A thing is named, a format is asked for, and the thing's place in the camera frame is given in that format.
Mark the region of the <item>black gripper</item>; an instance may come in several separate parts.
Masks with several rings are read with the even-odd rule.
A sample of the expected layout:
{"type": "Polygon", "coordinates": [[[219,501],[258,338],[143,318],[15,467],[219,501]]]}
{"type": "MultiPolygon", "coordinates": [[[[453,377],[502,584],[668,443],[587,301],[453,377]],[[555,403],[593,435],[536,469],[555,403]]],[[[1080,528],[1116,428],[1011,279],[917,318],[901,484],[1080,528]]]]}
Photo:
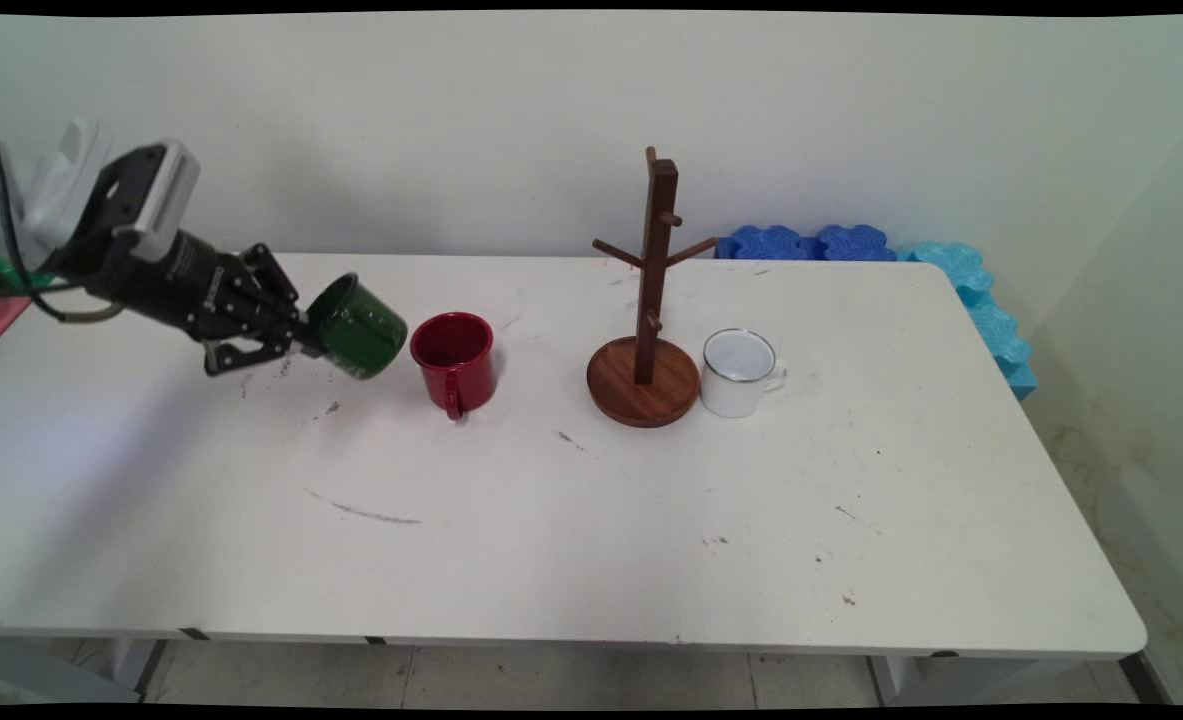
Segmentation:
{"type": "Polygon", "coordinates": [[[323,342],[308,325],[274,325],[244,335],[252,331],[253,292],[276,316],[300,320],[297,287],[265,244],[239,255],[177,232],[156,260],[140,255],[142,246],[130,234],[89,233],[56,252],[51,272],[79,284],[89,296],[189,336],[235,336],[203,340],[208,377],[277,363],[295,353],[323,356],[323,342]]]}

